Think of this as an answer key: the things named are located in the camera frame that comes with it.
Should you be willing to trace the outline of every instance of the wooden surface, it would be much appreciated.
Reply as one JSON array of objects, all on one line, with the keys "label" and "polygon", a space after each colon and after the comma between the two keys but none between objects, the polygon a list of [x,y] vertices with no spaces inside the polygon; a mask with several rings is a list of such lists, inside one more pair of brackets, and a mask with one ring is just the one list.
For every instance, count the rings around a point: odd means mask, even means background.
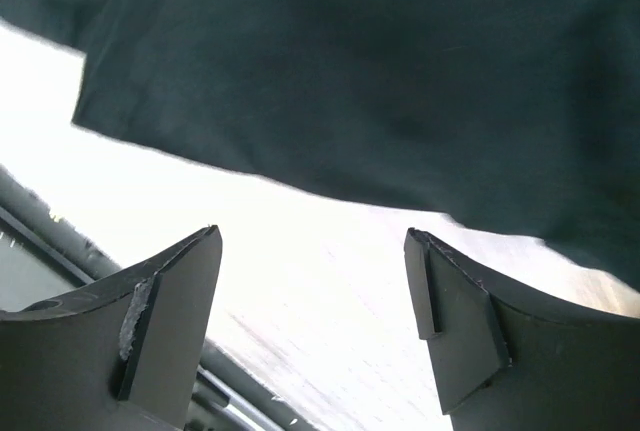
[{"label": "wooden surface", "polygon": [[548,293],[640,316],[640,295],[529,238],[323,200],[73,129],[82,58],[8,28],[0,56],[1,163],[125,266],[220,225],[208,336],[322,429],[450,429],[409,300],[410,226]]}]

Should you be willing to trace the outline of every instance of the dark fabric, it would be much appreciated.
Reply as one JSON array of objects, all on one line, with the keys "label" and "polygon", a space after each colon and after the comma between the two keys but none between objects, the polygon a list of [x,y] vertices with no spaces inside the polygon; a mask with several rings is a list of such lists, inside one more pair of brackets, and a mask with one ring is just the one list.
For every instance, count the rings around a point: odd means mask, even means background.
[{"label": "dark fabric", "polygon": [[80,126],[537,236],[640,289],[639,0],[0,0],[0,13],[87,53]]}]

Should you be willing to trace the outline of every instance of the wrinkled fabric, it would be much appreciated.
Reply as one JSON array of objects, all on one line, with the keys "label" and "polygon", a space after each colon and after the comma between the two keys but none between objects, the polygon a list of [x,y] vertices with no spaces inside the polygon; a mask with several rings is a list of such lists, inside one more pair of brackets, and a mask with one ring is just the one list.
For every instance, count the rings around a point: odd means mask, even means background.
[{"label": "wrinkled fabric", "polygon": [[86,53],[80,126],[536,236],[640,290],[639,0],[0,0],[0,16]]}]

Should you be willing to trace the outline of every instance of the white surface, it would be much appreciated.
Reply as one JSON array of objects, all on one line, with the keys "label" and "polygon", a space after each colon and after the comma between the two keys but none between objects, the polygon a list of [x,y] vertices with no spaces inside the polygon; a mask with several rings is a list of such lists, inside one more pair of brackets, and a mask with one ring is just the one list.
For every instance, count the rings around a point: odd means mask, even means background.
[{"label": "white surface", "polygon": [[410,226],[551,294],[640,316],[638,294],[529,238],[320,199],[74,129],[80,56],[8,28],[0,56],[0,164],[125,266],[218,224],[208,336],[324,429],[450,429],[414,326]]}]

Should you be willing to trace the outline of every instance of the dark green cloth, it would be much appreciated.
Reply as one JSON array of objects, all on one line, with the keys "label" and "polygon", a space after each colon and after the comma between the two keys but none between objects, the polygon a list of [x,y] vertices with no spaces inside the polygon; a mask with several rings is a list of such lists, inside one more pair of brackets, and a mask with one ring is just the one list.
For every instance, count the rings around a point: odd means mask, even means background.
[{"label": "dark green cloth", "polygon": [[537,236],[640,289],[639,0],[0,0],[0,15],[87,53],[80,126]]}]

